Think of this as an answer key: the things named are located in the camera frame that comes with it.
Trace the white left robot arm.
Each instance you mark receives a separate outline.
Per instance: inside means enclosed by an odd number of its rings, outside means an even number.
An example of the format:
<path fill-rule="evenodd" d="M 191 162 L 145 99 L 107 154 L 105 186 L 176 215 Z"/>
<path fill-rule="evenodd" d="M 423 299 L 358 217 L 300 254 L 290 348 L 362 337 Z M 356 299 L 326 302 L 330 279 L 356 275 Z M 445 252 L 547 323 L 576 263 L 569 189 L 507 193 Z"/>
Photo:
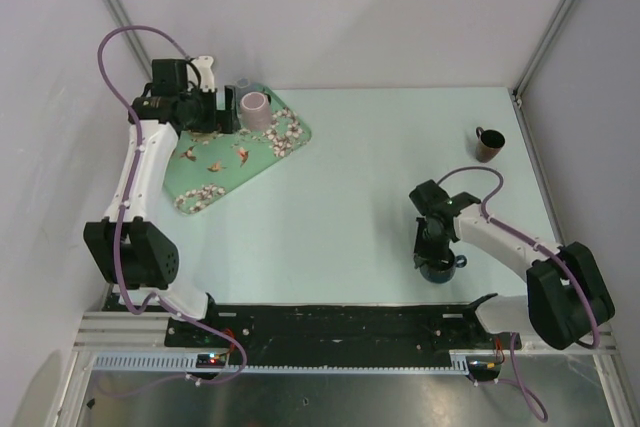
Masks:
<path fill-rule="evenodd" d="M 190 317 L 187 334 L 201 346 L 221 336 L 220 319 L 207 312 L 209 296 L 180 272 L 177 246 L 154 224 L 169 160 L 184 133 L 230 133 L 237 127 L 234 91 L 217 105 L 214 59 L 155 59 L 152 80 L 129 103 L 129 141 L 116 192 L 103 218 L 88 222 L 83 238 L 106 282 L 125 304 L 151 303 Z"/>

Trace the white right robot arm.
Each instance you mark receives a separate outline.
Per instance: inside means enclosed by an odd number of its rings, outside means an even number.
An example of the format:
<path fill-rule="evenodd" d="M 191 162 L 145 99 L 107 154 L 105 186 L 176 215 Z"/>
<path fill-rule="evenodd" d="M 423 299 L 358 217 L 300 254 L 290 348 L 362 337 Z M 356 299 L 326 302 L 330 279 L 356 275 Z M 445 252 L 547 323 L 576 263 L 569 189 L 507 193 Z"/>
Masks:
<path fill-rule="evenodd" d="M 615 315 L 615 306 L 591 250 L 531 237 L 491 215 L 467 193 L 451 196 L 434 180 L 415 187 L 414 267 L 429 282 L 444 284 L 466 265 L 451 245 L 465 242 L 516 273 L 527 289 L 530 325 L 549 346 L 562 350 Z"/>

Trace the blue mug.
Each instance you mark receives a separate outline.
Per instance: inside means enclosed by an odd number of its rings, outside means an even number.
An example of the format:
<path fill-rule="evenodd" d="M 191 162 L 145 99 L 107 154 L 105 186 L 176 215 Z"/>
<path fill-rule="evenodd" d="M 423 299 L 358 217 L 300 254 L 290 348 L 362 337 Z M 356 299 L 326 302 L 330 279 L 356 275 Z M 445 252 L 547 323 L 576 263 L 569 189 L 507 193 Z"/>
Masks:
<path fill-rule="evenodd" d="M 423 256 L 427 259 L 427 265 L 423 268 L 416 268 L 416 269 L 420 272 L 421 276 L 425 280 L 434 284 L 447 283 L 453 279 L 456 271 L 458 269 L 464 268 L 468 262 L 467 257 L 465 255 L 454 254 L 453 267 L 440 267 L 439 259 L 442 256 Z"/>

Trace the brown mug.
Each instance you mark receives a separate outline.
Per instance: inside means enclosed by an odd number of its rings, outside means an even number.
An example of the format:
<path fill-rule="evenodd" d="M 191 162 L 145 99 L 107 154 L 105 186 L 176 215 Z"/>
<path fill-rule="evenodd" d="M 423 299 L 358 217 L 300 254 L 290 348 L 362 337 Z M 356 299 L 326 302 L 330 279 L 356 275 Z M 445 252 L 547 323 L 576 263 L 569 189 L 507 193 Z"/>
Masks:
<path fill-rule="evenodd" d="M 481 163 L 492 161 L 506 144 L 504 135 L 494 129 L 484 129 L 478 126 L 475 129 L 477 137 L 475 158 Z"/>

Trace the beige mug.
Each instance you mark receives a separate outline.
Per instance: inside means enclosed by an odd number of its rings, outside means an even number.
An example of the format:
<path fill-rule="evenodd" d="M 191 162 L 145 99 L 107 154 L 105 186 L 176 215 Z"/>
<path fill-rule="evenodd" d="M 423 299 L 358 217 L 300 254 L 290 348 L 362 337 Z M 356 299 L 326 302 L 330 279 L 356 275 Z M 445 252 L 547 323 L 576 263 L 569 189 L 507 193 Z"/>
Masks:
<path fill-rule="evenodd" d="M 220 136 L 219 132 L 211 132 L 211 133 L 196 133 L 192 132 L 191 137 L 195 142 L 205 142 L 216 139 Z"/>

